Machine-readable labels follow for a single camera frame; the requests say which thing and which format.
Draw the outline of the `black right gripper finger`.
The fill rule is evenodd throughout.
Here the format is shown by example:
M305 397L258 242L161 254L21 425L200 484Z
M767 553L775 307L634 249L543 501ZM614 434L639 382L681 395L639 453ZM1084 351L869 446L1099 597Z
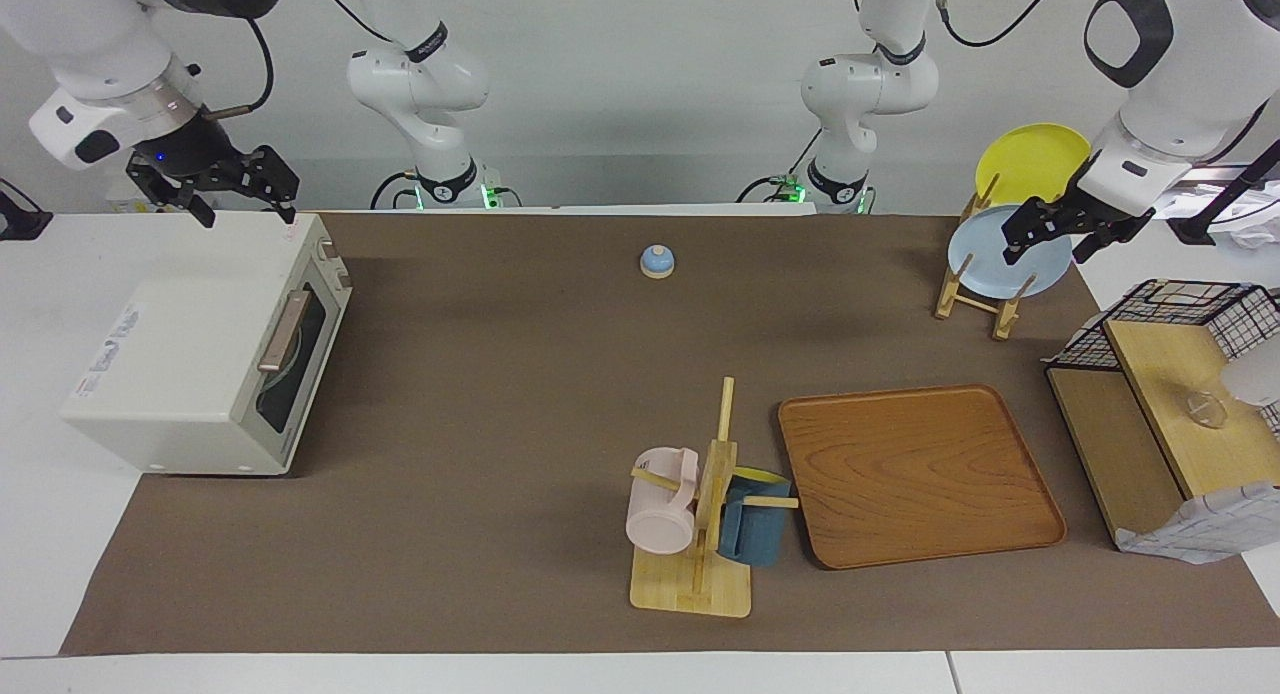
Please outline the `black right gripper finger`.
M234 160L234 170L236 193L269 205L285 225L294 223L300 178L269 143L242 152Z
M214 228L216 214L214 207L202 198L193 184L174 184L154 166L147 157L131 156L125 165L125 174L136 184L136 188L152 205L182 207L204 228Z

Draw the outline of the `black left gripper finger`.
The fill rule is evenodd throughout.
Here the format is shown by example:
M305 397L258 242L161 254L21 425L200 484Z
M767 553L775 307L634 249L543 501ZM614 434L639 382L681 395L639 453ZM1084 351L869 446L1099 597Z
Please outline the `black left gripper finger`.
M1125 245L1135 238L1140 230L1153 219L1155 213L1144 213L1140 216L1125 216L1123 220L1100 225L1094 232L1087 234L1073 248L1075 264L1084 264L1101 248L1112 245Z
M1004 262L1012 266L1029 248L1060 238L1060 214L1061 207L1050 202L1023 202L1015 207L1001 225L1006 239Z

